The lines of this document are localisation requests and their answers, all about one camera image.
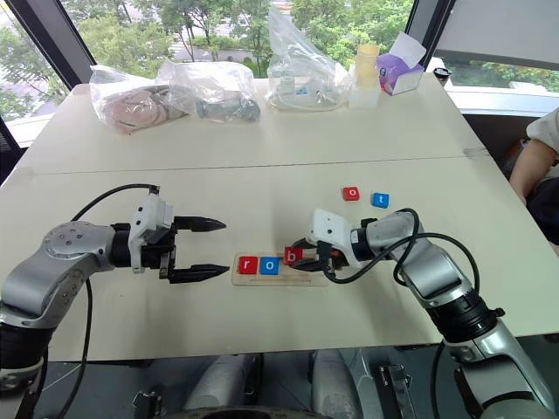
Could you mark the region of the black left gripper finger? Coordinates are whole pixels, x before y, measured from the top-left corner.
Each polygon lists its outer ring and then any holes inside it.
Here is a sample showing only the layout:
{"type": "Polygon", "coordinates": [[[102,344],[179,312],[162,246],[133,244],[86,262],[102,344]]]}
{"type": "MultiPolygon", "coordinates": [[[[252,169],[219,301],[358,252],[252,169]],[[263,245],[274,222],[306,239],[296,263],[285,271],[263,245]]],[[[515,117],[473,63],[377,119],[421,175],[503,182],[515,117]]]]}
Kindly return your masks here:
{"type": "Polygon", "coordinates": [[[172,284],[190,284],[203,282],[210,278],[215,278],[230,270],[229,266],[217,264],[194,264],[185,269],[171,269],[168,281],[172,284]]]}
{"type": "Polygon", "coordinates": [[[174,225],[177,230],[190,230],[192,232],[209,232],[227,227],[225,223],[216,219],[202,216],[175,216],[174,225]]]}

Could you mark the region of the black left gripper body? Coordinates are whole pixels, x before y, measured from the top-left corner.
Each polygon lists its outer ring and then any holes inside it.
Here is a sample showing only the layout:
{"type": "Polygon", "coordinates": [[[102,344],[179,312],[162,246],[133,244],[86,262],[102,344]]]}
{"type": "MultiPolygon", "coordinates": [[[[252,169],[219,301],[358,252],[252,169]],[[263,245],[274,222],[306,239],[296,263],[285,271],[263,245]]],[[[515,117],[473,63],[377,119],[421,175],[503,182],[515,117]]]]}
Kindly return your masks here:
{"type": "Polygon", "coordinates": [[[145,243],[141,247],[141,266],[159,271],[159,279],[175,279],[177,229],[171,224],[161,238],[154,243],[145,243]]]}

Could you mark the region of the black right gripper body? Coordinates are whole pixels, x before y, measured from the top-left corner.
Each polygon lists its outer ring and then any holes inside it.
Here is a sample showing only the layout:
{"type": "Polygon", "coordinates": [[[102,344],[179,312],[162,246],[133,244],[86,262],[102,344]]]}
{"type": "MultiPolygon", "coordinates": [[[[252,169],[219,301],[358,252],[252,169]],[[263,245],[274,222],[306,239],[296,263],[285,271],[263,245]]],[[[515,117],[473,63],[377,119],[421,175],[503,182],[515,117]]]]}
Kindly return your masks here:
{"type": "Polygon", "coordinates": [[[334,248],[332,244],[319,241],[317,243],[317,254],[321,268],[330,274],[335,274],[342,268],[349,266],[344,253],[334,248]]]}

